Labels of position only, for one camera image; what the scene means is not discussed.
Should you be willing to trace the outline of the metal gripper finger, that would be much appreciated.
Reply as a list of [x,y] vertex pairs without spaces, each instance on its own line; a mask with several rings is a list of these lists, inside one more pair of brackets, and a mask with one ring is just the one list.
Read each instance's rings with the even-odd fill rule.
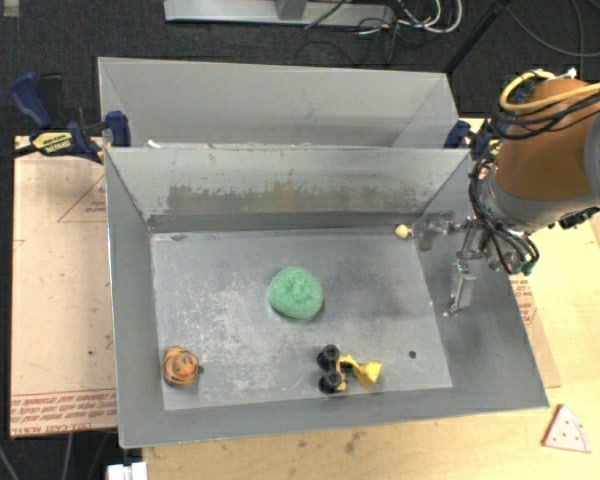
[[454,230],[454,214],[448,211],[425,213],[413,226],[414,239],[420,251],[430,251],[438,236],[446,236]]
[[443,315],[451,317],[468,309],[473,301],[476,275],[468,262],[455,262],[452,269],[449,299]]

